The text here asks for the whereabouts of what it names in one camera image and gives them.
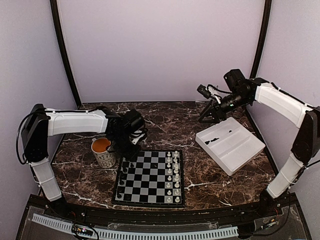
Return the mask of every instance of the wall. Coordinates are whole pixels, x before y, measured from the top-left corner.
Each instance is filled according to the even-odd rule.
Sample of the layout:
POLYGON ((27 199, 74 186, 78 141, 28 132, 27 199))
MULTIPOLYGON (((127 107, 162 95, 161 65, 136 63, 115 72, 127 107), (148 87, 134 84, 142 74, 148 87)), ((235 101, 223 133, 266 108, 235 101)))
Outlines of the wall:
MULTIPOLYGON (((320 105, 320 2, 272 1, 270 23, 258 76, 314 106, 320 105)), ((298 130, 258 103, 250 109, 278 168, 298 130)), ((320 164, 305 171, 294 186, 313 239, 320 235, 320 164)))
POLYGON ((58 1, 83 102, 202 100, 199 84, 227 89, 249 75, 264 0, 58 1))
MULTIPOLYGON (((36 194, 30 168, 15 152, 17 128, 36 103, 76 107, 61 60, 50 2, 0 1, 0 238, 15 239, 29 195, 36 194)), ((51 139, 54 153, 61 137, 51 139)))

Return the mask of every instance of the white vent grille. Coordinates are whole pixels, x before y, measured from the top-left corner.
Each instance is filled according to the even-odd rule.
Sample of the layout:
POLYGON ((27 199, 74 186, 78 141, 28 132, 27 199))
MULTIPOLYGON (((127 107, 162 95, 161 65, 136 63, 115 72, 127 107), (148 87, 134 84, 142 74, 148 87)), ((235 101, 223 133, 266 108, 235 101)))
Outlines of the white vent grille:
MULTIPOLYGON (((33 214, 32 221, 43 226, 58 230, 60 232, 72 234, 71 229, 73 224, 70 222, 56 220, 48 216, 43 216, 36 213, 33 214)), ((100 229, 97 227, 95 227, 94 229, 98 232, 99 239, 101 240, 216 240, 238 236, 238 227, 180 233, 125 232, 100 229)), ((97 239, 95 233, 91 237, 91 239, 97 239)))

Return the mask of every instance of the white tray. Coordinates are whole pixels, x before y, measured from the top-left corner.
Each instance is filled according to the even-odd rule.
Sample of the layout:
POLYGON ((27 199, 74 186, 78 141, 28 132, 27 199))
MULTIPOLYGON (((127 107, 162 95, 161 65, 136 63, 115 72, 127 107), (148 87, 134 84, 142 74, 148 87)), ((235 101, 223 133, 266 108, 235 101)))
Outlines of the white tray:
POLYGON ((229 176, 266 146, 233 117, 198 132, 195 141, 229 176))

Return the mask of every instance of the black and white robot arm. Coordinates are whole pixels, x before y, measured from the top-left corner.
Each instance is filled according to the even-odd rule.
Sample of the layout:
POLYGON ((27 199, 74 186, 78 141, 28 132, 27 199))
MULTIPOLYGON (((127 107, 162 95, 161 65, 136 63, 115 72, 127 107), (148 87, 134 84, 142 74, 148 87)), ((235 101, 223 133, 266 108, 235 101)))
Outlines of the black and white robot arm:
POLYGON ((200 115, 201 123, 219 123, 226 119, 226 113, 257 101, 277 111, 299 129, 288 160, 266 189, 276 199, 295 183, 320 149, 320 108, 305 104, 262 78, 245 79, 239 69, 225 74, 224 80, 232 93, 219 102, 213 99, 209 87, 198 87, 204 97, 212 98, 200 115))
POLYGON ((126 159, 134 159, 146 137, 141 114, 130 110, 120 116, 101 107, 96 110, 56 110, 36 104, 21 131, 23 158, 49 201, 62 197, 48 154, 48 137, 69 133, 105 133, 114 149, 126 159))

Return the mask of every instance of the patterned cup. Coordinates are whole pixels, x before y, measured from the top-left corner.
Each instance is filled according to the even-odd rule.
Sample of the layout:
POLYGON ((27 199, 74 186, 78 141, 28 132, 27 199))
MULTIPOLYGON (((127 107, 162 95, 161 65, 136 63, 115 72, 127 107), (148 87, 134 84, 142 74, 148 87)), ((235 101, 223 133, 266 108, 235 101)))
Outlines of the patterned cup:
POLYGON ((92 142, 91 150, 99 166, 104 169, 113 167, 117 161, 117 156, 111 142, 105 137, 93 138, 92 142))

